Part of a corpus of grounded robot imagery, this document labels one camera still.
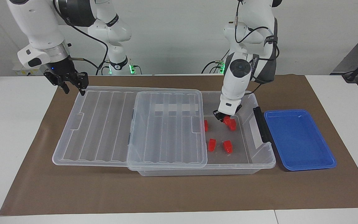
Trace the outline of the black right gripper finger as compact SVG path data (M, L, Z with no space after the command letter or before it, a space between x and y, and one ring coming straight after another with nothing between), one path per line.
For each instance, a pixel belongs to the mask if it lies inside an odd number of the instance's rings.
M85 89L87 89L89 84L88 74L86 72L77 72L76 77L76 87L79 93L83 96L85 95Z
M58 86L61 88L65 94L68 94L70 92L70 89L68 88L68 85L65 83L65 81L57 75L54 75L50 71L45 71L44 76L50 81L50 83L54 86Z

